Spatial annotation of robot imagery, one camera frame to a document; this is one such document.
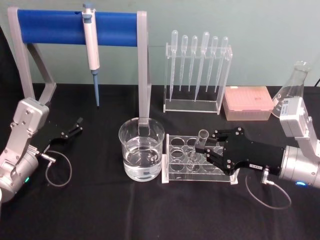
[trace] erlenmeyer flask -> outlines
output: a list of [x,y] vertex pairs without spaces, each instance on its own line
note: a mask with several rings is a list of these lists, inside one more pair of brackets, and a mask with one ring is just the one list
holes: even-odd
[[289,80],[273,97],[274,108],[272,114],[280,117],[282,103],[285,98],[303,97],[305,79],[310,71],[310,65],[306,61],[297,61]]

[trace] pink tip box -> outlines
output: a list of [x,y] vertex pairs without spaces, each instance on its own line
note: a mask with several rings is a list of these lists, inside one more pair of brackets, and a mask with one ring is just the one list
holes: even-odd
[[265,86],[227,86],[222,103],[228,121],[266,121],[274,109]]

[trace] acrylic test tube rack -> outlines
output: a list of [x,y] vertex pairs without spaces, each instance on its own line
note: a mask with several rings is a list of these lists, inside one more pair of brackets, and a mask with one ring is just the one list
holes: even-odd
[[[233,57],[232,48],[228,44],[228,38],[224,37],[219,40],[221,45],[213,49],[213,38],[208,41],[208,47],[203,55],[202,47],[198,44],[196,50],[192,51],[190,45],[186,46],[183,74],[181,80],[181,67],[184,58],[183,46],[181,41],[175,46],[174,69],[172,69],[173,51],[172,46],[166,43],[165,47],[165,83],[164,83],[164,100],[163,112],[203,112],[220,114],[220,109],[225,93],[225,87]],[[192,74],[190,75],[192,52],[195,52]],[[170,99],[171,78],[173,76],[172,97]],[[209,79],[208,88],[206,89],[207,80]]]
[[[190,167],[189,157],[196,139],[196,136],[166,135],[166,155],[162,158],[162,183],[208,181],[238,184],[239,169],[231,176],[225,175],[219,168],[209,163],[204,154],[199,154],[197,162]],[[219,143],[209,148],[217,154],[223,154],[223,147]]]

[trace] white wall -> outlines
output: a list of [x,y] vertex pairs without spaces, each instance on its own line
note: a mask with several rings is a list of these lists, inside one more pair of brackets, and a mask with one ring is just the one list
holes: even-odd
[[[320,78],[318,0],[93,0],[99,12],[147,11],[152,83],[164,84],[165,48],[171,31],[179,35],[228,36],[233,60],[228,85],[283,85],[297,60],[313,62],[305,82]],[[12,46],[7,7],[82,10],[80,0],[1,0],[0,25]],[[83,45],[41,44],[58,83],[92,83]],[[100,46],[99,81],[137,84],[137,50]],[[34,63],[34,82],[42,82]]]

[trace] black table surface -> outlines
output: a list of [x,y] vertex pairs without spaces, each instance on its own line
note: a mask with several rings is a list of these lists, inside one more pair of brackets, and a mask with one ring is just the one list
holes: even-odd
[[[39,95],[40,86],[36,86]],[[273,96],[278,87],[270,87]],[[163,86],[153,86],[150,117],[163,124],[170,135],[195,136],[237,126],[253,141],[277,146],[297,146],[286,138],[274,116],[268,121],[226,121],[214,113],[163,113]],[[21,96],[0,93],[0,149],[10,134],[9,124]],[[320,89],[306,87],[304,101],[320,136]],[[238,184],[172,181],[161,176],[135,182],[125,173],[118,130],[137,114],[137,86],[100,86],[100,108],[95,107],[92,85],[58,85],[49,119],[68,127],[83,117],[83,133],[71,143],[57,147],[71,160],[73,175],[64,188],[48,185],[47,161],[39,167],[13,200],[1,209],[1,240],[174,240],[320,239],[320,189],[303,188],[271,177],[292,199],[286,210],[271,210],[257,203],[251,190],[272,205],[285,205],[277,190],[260,184],[260,173],[244,169]],[[62,162],[53,172],[67,176]]]

